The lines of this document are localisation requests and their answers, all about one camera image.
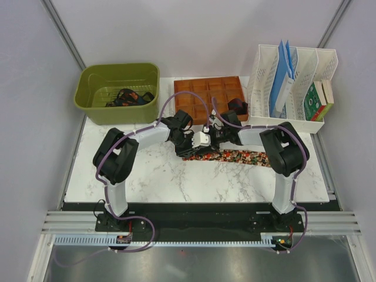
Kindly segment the colourful floral patterned tie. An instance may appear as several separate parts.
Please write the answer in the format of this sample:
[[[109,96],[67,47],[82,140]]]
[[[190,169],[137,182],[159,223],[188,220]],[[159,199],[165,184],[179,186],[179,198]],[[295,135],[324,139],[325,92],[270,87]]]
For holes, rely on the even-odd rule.
[[[252,150],[224,149],[221,151],[206,153],[203,155],[191,156],[188,158],[183,157],[182,159],[183,161],[215,161],[271,167],[266,153],[256,152]]]

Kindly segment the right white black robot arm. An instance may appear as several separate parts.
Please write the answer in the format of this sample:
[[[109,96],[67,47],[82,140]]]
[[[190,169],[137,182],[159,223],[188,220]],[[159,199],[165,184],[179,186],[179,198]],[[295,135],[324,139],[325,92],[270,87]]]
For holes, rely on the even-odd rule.
[[[297,178],[306,168],[310,154],[292,124],[243,126],[234,111],[216,114],[213,124],[223,124],[223,142],[238,146],[262,146],[276,173],[274,197],[269,216],[270,227],[283,231],[294,220]]]

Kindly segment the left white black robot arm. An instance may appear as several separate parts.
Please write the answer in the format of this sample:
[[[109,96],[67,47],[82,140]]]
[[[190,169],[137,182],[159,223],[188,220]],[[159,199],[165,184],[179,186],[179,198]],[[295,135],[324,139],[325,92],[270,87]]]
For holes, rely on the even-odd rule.
[[[124,213],[128,208],[125,180],[132,171],[137,152],[169,141],[174,144],[178,157],[189,158],[198,151],[193,146],[192,125],[192,117],[178,110],[174,116],[160,118],[156,123],[129,133],[115,127],[108,131],[93,157],[93,165],[96,179],[105,185],[108,223],[116,231],[126,229],[129,224],[129,217]]]

